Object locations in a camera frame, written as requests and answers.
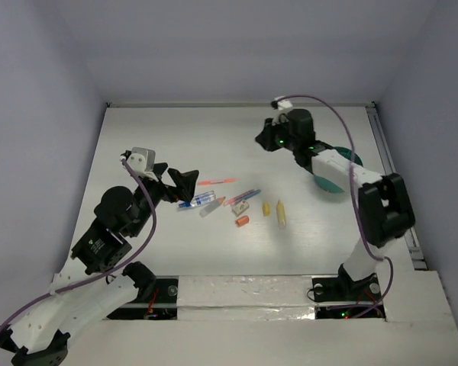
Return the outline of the pink orange thin pen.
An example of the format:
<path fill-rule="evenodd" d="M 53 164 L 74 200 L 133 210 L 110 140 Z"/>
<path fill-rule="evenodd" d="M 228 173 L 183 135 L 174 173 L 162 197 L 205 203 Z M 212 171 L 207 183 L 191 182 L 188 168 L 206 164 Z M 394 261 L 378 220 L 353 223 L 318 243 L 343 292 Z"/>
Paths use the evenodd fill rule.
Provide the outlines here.
<path fill-rule="evenodd" d="M 236 178 L 213 179 L 213 180 L 198 181 L 197 185 L 198 186 L 219 185 L 219 184 L 234 183 L 236 181 L 237 181 Z"/>

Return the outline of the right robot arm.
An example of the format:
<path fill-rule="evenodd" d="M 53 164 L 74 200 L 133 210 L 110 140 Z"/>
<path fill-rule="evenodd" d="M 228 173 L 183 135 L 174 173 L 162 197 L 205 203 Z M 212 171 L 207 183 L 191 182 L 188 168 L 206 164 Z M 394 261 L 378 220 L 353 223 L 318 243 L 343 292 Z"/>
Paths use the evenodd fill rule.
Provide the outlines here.
<path fill-rule="evenodd" d="M 360 237 L 337 275 L 315 278 L 311 292 L 318 303 L 356 301 L 373 283 L 377 265 L 390 260 L 388 247 L 415 224 L 404 179 L 365 169 L 318 140 L 313 117 L 305 109 L 291 108 L 265 119 L 255 140 L 267 152 L 287 149 L 307 172 L 350 193 Z"/>

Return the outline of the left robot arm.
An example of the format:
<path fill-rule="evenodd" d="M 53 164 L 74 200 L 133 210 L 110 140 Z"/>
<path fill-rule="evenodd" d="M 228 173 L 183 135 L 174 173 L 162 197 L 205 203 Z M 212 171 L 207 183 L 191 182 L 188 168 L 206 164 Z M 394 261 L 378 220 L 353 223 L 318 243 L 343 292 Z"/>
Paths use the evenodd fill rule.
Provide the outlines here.
<path fill-rule="evenodd" d="M 199 172 L 151 164 L 136 153 L 123 155 L 121 163 L 137 189 L 109 188 L 48 292 L 0 325 L 0 348 L 13 354 L 13 365 L 59 365 L 93 324 L 132 300 L 152 296 L 156 275 L 135 259 L 146 246 L 133 250 L 128 239 L 148 221 L 157 225 L 160 202 L 193 199 Z"/>

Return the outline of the yellow highlighter cap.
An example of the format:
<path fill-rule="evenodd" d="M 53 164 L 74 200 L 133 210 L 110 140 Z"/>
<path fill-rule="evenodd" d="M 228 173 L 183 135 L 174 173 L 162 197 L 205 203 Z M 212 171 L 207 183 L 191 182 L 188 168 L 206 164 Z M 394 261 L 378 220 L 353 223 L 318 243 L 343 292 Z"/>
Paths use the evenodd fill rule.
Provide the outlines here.
<path fill-rule="evenodd" d="M 270 215 L 270 204 L 269 202 L 263 203 L 263 216 L 268 217 Z"/>

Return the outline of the orange highlighter cap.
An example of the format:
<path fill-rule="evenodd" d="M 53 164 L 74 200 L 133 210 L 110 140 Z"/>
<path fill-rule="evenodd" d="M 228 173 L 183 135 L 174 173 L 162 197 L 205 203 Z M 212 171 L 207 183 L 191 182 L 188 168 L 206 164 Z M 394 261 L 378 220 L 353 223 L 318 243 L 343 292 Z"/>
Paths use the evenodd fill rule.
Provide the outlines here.
<path fill-rule="evenodd" d="M 247 215 L 244 215 L 242 217 L 238 217 L 235 220 L 236 226 L 237 227 L 242 227 L 244 225 L 247 225 L 250 222 L 250 218 Z"/>

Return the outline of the clear spray bottle blue cap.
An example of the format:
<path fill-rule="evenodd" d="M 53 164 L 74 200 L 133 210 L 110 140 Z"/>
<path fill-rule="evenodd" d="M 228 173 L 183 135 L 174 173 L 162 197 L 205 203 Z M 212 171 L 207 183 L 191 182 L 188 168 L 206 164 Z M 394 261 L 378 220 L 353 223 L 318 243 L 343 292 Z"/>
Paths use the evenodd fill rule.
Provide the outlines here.
<path fill-rule="evenodd" d="M 205 206 L 206 204 L 215 201 L 217 196 L 214 191 L 207 191 L 202 194 L 197 194 L 190 202 L 182 202 L 178 204 L 177 210 L 190 210 L 193 208 Z"/>

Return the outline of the blue thin pen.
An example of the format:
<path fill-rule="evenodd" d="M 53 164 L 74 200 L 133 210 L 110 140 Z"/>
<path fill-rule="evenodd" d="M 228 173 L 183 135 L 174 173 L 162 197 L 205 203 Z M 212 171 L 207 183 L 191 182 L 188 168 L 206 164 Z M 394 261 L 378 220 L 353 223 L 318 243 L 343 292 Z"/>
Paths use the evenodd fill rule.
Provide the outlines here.
<path fill-rule="evenodd" d="M 241 202 L 241 201 L 245 201 L 245 200 L 247 200 L 247 199 L 249 199 L 249 198 L 251 198 L 251 197 L 254 197 L 254 196 L 258 195 L 260 192 L 261 192 L 260 189 L 253 190 L 253 191 L 251 191 L 251 192 L 245 194 L 244 196 L 242 196 L 242 197 L 236 199 L 236 201 L 235 201 L 234 203 L 237 204 L 237 203 L 239 203 L 239 202 Z"/>

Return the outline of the clear uncapped orange highlighter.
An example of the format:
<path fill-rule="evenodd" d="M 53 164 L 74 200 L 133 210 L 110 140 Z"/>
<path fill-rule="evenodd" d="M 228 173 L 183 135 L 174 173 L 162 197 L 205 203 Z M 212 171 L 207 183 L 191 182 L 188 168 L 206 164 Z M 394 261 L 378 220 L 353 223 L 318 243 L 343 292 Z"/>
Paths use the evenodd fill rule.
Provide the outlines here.
<path fill-rule="evenodd" d="M 219 208 L 224 203 L 225 197 L 220 197 L 207 204 L 204 208 L 201 209 L 199 215 L 200 217 L 206 217 L 211 212 Z"/>

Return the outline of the clear uncapped yellow highlighter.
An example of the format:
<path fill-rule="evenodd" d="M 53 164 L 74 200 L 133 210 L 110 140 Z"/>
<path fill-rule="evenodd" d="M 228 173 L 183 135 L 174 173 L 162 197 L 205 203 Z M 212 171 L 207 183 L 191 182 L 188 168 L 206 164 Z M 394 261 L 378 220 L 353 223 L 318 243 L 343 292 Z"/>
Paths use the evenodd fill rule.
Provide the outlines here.
<path fill-rule="evenodd" d="M 277 216 L 279 229 L 280 230 L 285 229 L 287 225 L 285 207 L 281 200 L 278 200 L 277 205 L 276 205 L 276 216 Z"/>

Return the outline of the teal round pen holder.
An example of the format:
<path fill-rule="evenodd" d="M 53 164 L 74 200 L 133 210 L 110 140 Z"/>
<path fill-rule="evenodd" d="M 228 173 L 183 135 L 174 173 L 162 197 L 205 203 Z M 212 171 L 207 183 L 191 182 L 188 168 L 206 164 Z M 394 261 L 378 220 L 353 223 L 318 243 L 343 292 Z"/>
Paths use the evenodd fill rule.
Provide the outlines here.
<path fill-rule="evenodd" d="M 330 193 L 350 191 L 349 160 L 352 158 L 350 149 L 337 146 L 323 150 L 315 158 L 313 176 L 319 188 Z"/>

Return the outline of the white eraser box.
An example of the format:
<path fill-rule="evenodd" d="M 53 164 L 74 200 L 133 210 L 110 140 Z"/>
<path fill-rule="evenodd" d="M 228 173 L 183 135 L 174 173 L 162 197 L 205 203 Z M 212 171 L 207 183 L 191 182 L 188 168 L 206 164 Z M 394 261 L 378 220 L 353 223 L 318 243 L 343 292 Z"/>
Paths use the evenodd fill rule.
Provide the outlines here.
<path fill-rule="evenodd" d="M 239 217 L 242 213 L 244 213 L 246 210 L 248 210 L 250 207 L 250 204 L 242 200 L 240 202 L 234 203 L 231 205 L 232 212 Z"/>

